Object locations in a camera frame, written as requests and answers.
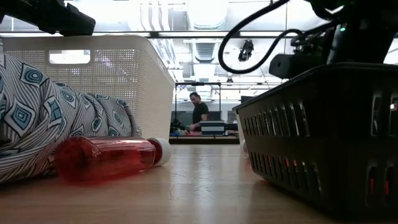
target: table surface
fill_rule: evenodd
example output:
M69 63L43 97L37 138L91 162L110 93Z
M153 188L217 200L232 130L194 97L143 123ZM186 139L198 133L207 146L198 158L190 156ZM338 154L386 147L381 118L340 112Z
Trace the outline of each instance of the table surface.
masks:
M166 166L95 187L0 186L0 223L335 223L254 174L237 145L172 147Z

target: striped fabric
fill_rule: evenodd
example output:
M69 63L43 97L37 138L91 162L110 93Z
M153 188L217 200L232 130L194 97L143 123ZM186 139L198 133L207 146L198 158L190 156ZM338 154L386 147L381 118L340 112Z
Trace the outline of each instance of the striped fabric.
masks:
M80 93L0 54L0 183L54 173L54 150L70 136L135 136L136 130L125 101Z

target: basket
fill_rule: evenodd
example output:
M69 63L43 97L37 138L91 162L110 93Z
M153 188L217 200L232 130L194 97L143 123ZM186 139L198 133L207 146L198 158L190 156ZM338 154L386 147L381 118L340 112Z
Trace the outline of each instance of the basket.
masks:
M337 217L396 218L397 103L397 66L339 63L234 110L256 174Z
M125 100L144 138L169 139L174 81L151 43L139 36L5 37L4 53L81 92ZM50 63L50 51L89 50L90 61Z

